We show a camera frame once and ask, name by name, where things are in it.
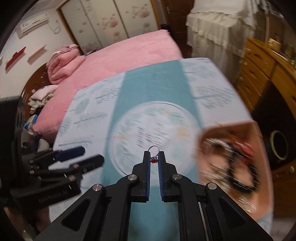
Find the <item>silver ring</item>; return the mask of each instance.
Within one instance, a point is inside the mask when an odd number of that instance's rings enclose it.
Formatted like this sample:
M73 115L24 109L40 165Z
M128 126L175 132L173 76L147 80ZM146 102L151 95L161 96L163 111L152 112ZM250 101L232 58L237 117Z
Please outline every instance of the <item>silver ring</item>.
M149 149L148 149L148 151L149 151L152 147L157 147L158 152L157 152L156 156L151 156L151 157L157 157L157 155L159 154L159 148L158 148L158 146L150 146Z

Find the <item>wooden dresser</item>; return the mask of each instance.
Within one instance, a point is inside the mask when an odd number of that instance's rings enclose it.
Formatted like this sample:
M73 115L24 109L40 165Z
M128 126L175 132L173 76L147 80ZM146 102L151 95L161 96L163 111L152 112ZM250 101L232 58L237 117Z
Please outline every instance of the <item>wooden dresser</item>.
M282 128L289 136L289 160L272 170L274 214L296 215L296 77L294 67L256 39L247 39L236 89L262 135Z

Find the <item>pink blanket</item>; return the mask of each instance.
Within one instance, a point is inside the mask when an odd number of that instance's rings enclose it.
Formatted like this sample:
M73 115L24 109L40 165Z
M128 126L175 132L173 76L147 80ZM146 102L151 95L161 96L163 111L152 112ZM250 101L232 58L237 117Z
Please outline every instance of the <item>pink blanket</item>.
M62 67L55 74L53 74L49 81L53 85L58 85L63 80L67 79L73 72L82 64L85 60L85 56L77 56L71 60L66 66Z
M139 35L94 52L59 84L54 97L38 116L34 129L53 143L77 91L131 69L177 59L182 59L182 54L166 30Z
M71 60L79 55L78 49L73 49L67 53L63 53L57 56L55 59L51 60L48 65L47 74L49 81L53 74L58 72L62 67L66 66Z

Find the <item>drawer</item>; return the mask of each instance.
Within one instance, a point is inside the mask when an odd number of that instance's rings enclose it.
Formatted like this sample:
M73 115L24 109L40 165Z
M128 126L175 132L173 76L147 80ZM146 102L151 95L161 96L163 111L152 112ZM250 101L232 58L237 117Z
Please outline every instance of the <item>drawer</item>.
M271 81L285 99L296 119L296 81L280 65L276 66Z
M268 77L248 58L244 59L242 71L262 94L268 82Z
M252 107L255 107L261 97L260 92L254 84L249 80L244 72L239 76L238 86L243 90Z
M249 40L246 44L245 56L253 61L253 63L255 63L259 69L267 75L267 77L271 76L271 72L276 62L275 59Z
M237 86L237 92L240 95L242 101L244 102L244 104L247 107L247 109L249 110L249 112L252 112L254 108L252 107L250 101L248 100L246 94L243 92L241 87Z

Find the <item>sliding wardrobe door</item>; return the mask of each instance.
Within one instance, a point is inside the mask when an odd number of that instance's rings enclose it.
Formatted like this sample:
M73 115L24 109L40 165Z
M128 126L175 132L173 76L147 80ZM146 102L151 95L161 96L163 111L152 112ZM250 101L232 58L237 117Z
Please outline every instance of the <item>sliding wardrobe door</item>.
M84 53L103 47L85 14L80 0L66 2L61 7L61 11Z
M113 0L80 1L103 47L127 39L126 31Z
M158 30L150 0L115 0L115 4L130 38Z

